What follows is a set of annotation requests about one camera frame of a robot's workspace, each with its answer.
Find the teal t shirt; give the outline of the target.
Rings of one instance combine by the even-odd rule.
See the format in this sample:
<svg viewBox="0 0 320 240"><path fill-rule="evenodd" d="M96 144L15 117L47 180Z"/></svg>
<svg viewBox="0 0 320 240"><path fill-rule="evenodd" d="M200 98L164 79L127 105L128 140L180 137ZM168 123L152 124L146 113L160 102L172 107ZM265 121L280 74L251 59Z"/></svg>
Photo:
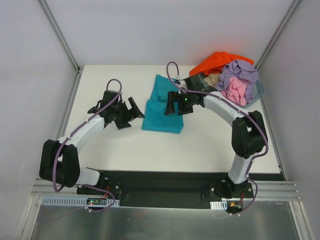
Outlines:
<svg viewBox="0 0 320 240"><path fill-rule="evenodd" d="M155 76L153 89L145 105L145 118L141 129L145 131L180 134L184 121L177 112L165 116L168 102L168 92L178 89L166 77L159 74Z"/></svg>

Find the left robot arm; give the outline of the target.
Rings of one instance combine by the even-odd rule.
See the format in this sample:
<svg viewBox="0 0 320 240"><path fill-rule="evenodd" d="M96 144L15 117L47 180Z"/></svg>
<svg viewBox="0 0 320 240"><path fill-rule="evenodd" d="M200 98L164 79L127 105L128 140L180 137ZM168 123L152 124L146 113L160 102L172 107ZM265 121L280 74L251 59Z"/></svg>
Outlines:
<svg viewBox="0 0 320 240"><path fill-rule="evenodd" d="M130 108L121 93L105 90L103 98L87 111L82 122L70 133L57 140L48 139L42 147L39 176L55 185L71 188L88 185L90 191L99 195L105 191L106 183L100 179L98 170L80 165L79 154L84 146L107 125L115 123L118 130L131 127L130 122L144 118L132 97Z"/></svg>

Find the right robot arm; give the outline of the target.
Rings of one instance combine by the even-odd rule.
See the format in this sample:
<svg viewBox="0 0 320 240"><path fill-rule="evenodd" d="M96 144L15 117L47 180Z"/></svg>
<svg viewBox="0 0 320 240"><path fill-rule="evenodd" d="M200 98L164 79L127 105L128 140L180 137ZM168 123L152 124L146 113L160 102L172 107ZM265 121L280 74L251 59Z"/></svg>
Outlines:
<svg viewBox="0 0 320 240"><path fill-rule="evenodd" d="M214 188L222 198L237 197L249 182L253 161L268 151L268 138L262 114L247 112L226 99L218 90L198 77L192 76L171 82L175 91L167 93L164 114L179 116L193 112L200 105L225 120L231 127L231 146L235 153L231 169L225 180Z"/></svg>

